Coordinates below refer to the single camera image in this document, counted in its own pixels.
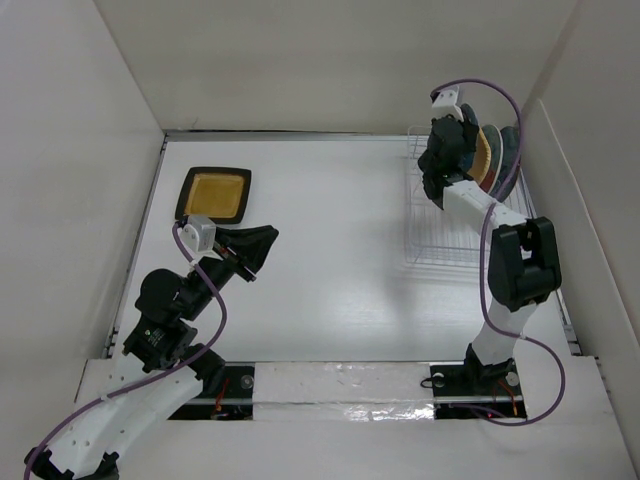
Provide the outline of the woven bamboo square tray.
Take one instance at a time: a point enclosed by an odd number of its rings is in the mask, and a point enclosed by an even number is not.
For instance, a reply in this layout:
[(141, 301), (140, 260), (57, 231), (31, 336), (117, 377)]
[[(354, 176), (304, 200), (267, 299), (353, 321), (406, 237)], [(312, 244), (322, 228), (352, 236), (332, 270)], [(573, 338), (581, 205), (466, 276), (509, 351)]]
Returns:
[(473, 157), (473, 163), (469, 170), (469, 175), (478, 184), (481, 184), (484, 181), (489, 172), (491, 156), (492, 152), (489, 142), (484, 134), (484, 131), (480, 129), (477, 135), (476, 151)]

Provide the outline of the red teal round plate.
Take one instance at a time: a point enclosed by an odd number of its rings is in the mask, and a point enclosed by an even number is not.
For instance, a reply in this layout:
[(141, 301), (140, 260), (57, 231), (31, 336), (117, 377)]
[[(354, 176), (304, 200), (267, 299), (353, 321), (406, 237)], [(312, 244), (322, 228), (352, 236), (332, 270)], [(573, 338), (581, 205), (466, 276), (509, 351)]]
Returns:
[(482, 127), (482, 132), (488, 141), (491, 151), (491, 160), (487, 174), (485, 175), (480, 187), (486, 192), (490, 193), (496, 184), (498, 174), (502, 165), (503, 159), (503, 140), (499, 129), (492, 124), (487, 124)]

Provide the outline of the teal round floral plate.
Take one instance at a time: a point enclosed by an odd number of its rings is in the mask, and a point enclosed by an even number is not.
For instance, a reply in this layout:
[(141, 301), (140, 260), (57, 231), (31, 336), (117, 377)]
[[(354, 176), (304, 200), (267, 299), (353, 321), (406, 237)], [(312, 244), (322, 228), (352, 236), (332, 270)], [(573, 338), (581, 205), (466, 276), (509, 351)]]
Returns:
[(506, 126), (500, 130), (503, 156), (501, 168), (496, 183), (491, 190), (491, 196), (499, 202), (504, 202), (516, 185), (519, 173), (517, 153), (520, 147), (519, 130), (512, 126)]

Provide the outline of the dark blue heart-shaped plate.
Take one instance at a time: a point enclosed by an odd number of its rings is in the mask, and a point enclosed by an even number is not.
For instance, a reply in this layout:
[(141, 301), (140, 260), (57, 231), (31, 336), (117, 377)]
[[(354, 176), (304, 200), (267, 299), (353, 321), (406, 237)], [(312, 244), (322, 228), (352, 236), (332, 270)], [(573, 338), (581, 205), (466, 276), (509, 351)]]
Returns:
[(463, 103), (460, 106), (460, 109), (464, 118), (463, 124), (465, 125), (464, 134), (467, 150), (463, 154), (459, 166), (465, 173), (469, 173), (473, 166), (477, 150), (476, 145), (479, 132), (479, 122), (477, 115), (471, 105)]

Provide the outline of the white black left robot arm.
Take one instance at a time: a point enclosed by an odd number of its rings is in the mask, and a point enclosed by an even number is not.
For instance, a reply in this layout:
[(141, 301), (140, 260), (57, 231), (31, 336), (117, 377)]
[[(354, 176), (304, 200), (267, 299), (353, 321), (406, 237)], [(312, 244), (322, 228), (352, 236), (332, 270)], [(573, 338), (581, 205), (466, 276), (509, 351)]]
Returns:
[(185, 402), (222, 387), (225, 362), (213, 350), (228, 320), (221, 290), (233, 277), (254, 281), (279, 232), (225, 229), (192, 215), (176, 221), (172, 235), (189, 273), (156, 269), (144, 277), (140, 318), (101, 394), (26, 455), (24, 478), (116, 479), (135, 441)]

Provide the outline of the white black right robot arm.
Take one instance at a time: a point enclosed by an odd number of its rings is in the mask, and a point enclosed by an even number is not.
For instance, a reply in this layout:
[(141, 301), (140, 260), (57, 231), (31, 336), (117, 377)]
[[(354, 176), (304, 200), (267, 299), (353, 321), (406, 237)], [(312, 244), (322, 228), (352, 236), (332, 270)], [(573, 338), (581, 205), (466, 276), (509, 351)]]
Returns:
[(484, 324), (463, 363), (443, 374), (444, 388), (463, 396), (483, 395), (508, 374), (527, 321), (562, 280), (553, 223), (508, 208), (462, 169), (478, 134), (468, 119), (437, 118), (418, 160), (427, 198), (481, 237)]

